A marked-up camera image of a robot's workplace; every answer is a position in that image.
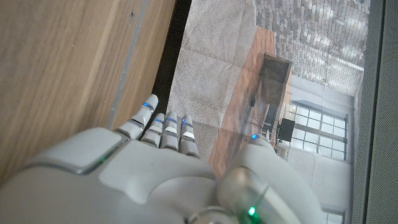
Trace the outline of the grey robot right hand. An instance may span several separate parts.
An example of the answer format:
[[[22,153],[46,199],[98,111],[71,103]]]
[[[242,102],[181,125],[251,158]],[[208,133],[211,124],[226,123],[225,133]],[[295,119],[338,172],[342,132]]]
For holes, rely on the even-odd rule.
[[[1,186],[2,223],[320,223],[322,208],[269,138],[252,135],[217,179],[186,115],[151,95],[119,128],[34,156]]]

